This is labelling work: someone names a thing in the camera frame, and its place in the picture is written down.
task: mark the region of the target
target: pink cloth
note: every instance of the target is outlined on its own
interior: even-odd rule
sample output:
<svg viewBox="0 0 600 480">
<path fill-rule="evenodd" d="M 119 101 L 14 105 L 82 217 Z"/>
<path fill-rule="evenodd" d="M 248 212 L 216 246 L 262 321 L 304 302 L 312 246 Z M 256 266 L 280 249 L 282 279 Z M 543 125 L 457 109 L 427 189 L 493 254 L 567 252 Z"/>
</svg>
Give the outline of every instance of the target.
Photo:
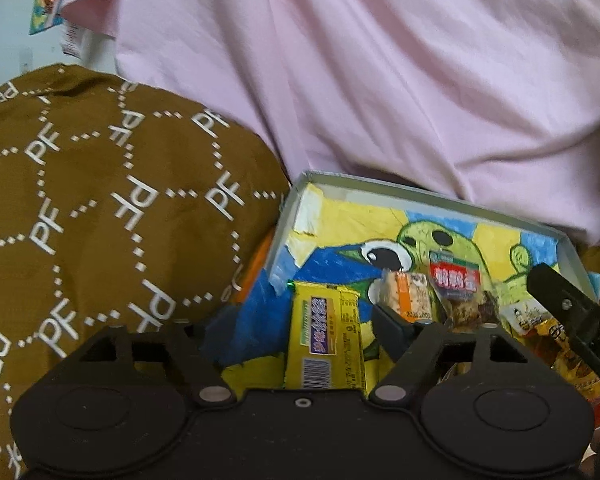
<svg viewBox="0 0 600 480">
<path fill-rule="evenodd" d="M 296 178 L 395 174 L 600 240 L 600 0 L 65 0 Z"/>
</svg>

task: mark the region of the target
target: cartoon eye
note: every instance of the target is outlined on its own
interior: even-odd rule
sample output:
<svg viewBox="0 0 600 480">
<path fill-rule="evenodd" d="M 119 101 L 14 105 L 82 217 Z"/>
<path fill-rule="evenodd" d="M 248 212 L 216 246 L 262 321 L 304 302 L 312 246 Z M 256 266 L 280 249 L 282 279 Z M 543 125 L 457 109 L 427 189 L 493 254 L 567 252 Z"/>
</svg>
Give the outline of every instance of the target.
<svg viewBox="0 0 600 480">
<path fill-rule="evenodd" d="M 442 247 L 449 247 L 454 243 L 454 239 L 451 238 L 451 236 L 448 233 L 445 233 L 444 231 L 433 231 L 432 232 L 432 237 L 433 240 L 435 240 L 435 243 L 437 243 L 438 245 L 442 245 Z"/>
<path fill-rule="evenodd" d="M 413 259 L 404 247 L 391 240 L 371 240 L 360 247 L 362 257 L 378 269 L 410 270 Z"/>
</svg>

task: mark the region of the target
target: metal screw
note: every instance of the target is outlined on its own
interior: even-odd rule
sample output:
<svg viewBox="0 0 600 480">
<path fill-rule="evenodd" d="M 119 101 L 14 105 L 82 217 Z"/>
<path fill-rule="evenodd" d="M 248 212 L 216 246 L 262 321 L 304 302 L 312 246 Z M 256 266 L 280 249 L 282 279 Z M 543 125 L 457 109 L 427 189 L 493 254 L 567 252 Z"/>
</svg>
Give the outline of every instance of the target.
<svg viewBox="0 0 600 480">
<path fill-rule="evenodd" d="M 375 391 L 375 396 L 380 400 L 385 400 L 386 402 L 397 402 L 398 400 L 404 399 L 404 397 L 407 396 L 407 392 L 400 386 L 385 384 L 384 386 L 380 386 Z"/>
<path fill-rule="evenodd" d="M 310 408 L 312 404 L 311 399 L 306 399 L 305 397 L 295 399 L 295 405 L 298 408 Z"/>
<path fill-rule="evenodd" d="M 206 386 L 200 390 L 200 399 L 206 402 L 224 402 L 231 398 L 231 391 L 224 386 Z"/>
</svg>

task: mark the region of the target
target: snack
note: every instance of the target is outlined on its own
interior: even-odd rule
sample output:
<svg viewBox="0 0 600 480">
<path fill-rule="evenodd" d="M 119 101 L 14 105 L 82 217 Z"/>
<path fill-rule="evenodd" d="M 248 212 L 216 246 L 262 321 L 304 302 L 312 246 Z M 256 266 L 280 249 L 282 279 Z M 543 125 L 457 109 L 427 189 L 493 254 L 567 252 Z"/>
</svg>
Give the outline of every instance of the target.
<svg viewBox="0 0 600 480">
<path fill-rule="evenodd" d="M 427 277 L 417 272 L 385 271 L 381 301 L 410 323 L 432 319 Z"/>
<path fill-rule="evenodd" d="M 365 390 L 358 293 L 341 285 L 293 284 L 285 388 Z"/>
<path fill-rule="evenodd" d="M 549 311 L 533 298 L 501 307 L 500 314 L 521 336 L 528 335 L 537 325 L 552 317 Z"/>
<path fill-rule="evenodd" d="M 429 251 L 429 270 L 440 295 L 447 300 L 470 301 L 480 288 L 480 267 L 445 251 Z"/>
<path fill-rule="evenodd" d="M 595 415 L 596 426 L 600 425 L 600 378 L 579 355 L 571 350 L 564 327 L 555 317 L 538 324 L 536 332 L 539 336 L 550 337 L 558 344 L 561 351 L 555 358 L 553 369 L 589 401 Z"/>
</svg>

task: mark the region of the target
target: yellow snack package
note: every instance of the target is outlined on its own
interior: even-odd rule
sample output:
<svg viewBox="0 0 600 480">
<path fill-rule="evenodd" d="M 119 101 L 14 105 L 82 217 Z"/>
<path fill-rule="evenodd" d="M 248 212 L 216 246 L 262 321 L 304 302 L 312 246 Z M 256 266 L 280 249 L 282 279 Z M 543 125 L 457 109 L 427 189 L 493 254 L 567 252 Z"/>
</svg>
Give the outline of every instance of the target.
<svg viewBox="0 0 600 480">
<path fill-rule="evenodd" d="M 600 378 L 569 346 L 564 327 L 555 317 L 536 326 L 541 336 L 551 337 L 562 349 L 554 363 L 554 370 L 572 384 L 589 402 L 600 400 Z"/>
<path fill-rule="evenodd" d="M 358 293 L 341 285 L 293 283 L 285 388 L 366 390 Z"/>
</svg>

